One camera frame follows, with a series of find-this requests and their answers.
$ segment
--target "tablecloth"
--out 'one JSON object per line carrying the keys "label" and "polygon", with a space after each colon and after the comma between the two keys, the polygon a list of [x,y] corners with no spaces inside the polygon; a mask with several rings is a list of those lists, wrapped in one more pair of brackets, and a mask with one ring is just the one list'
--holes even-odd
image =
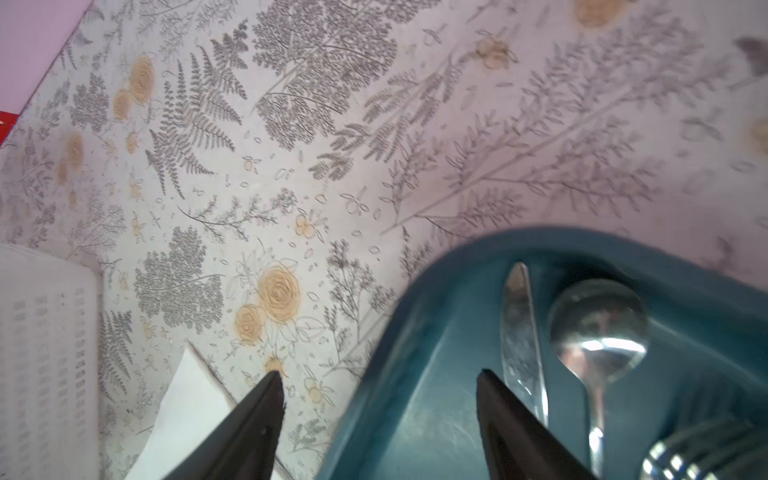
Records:
{"label": "tablecloth", "polygon": [[283,375],[312,478],[451,247],[567,224],[768,287],[761,0],[97,0],[0,150],[0,240],[101,274],[105,478],[186,343]]}

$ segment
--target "teal tray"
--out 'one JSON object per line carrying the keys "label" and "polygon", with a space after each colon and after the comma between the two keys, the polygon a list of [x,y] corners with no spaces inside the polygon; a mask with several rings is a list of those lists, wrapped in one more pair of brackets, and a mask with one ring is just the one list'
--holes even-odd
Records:
{"label": "teal tray", "polygon": [[[691,398],[712,399],[697,400],[699,415],[728,409],[768,425],[760,408],[768,405],[768,295],[620,237],[526,228],[449,252],[409,287],[339,423],[319,480],[489,478],[475,381],[484,368],[503,378],[502,287],[519,260],[529,268],[540,339],[547,338],[558,292],[587,278],[627,284],[651,316],[645,360],[606,392],[606,479],[637,478],[647,450],[669,434],[681,403]],[[541,349],[549,429],[586,464],[584,389],[546,341]]]}

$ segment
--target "knife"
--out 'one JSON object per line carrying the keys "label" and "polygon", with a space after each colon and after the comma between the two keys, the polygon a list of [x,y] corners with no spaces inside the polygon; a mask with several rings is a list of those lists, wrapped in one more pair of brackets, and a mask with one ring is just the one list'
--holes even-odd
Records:
{"label": "knife", "polygon": [[547,389],[531,298],[528,267],[517,262],[504,285],[501,342],[504,384],[536,416],[548,424]]}

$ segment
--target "white basket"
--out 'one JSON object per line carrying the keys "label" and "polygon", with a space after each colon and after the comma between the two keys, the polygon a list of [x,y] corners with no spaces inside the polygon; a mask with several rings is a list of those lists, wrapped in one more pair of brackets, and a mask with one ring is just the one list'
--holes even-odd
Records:
{"label": "white basket", "polygon": [[0,244],[0,478],[98,478],[98,311],[87,268]]}

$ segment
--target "white napkin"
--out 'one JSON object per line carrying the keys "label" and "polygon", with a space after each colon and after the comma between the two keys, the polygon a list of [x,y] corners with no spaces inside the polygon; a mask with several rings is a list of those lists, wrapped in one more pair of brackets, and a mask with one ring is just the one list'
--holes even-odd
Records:
{"label": "white napkin", "polygon": [[[235,408],[235,402],[189,346],[157,413],[144,450],[125,480],[161,480],[174,470]],[[279,473],[272,480],[287,480]]]}

